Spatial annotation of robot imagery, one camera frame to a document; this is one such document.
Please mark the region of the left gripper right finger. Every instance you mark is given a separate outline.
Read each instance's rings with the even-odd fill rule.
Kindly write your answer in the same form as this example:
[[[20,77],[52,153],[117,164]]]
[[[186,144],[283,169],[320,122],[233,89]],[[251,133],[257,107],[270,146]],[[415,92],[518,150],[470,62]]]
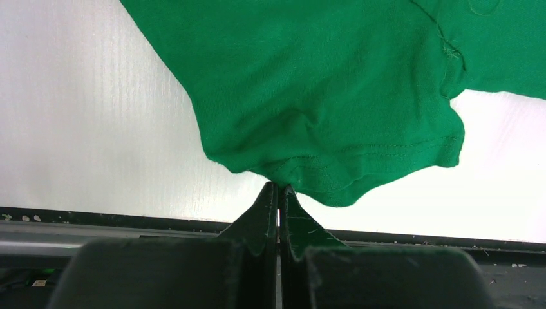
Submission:
[[[285,308],[494,308],[477,264],[461,250],[352,248],[316,222],[289,186],[279,210]]]

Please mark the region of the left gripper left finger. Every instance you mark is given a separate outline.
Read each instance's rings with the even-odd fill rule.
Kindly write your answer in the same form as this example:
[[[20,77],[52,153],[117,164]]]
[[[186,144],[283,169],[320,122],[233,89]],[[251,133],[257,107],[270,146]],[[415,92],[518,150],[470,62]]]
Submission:
[[[218,236],[99,239],[71,259],[50,308],[274,308],[278,187]]]

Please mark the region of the green t shirt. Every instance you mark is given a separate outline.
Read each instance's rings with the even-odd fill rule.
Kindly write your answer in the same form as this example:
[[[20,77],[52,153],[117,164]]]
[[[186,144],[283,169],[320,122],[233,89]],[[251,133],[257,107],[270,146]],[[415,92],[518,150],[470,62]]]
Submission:
[[[544,1],[123,1],[206,157],[332,207],[455,167],[461,92],[545,98]]]

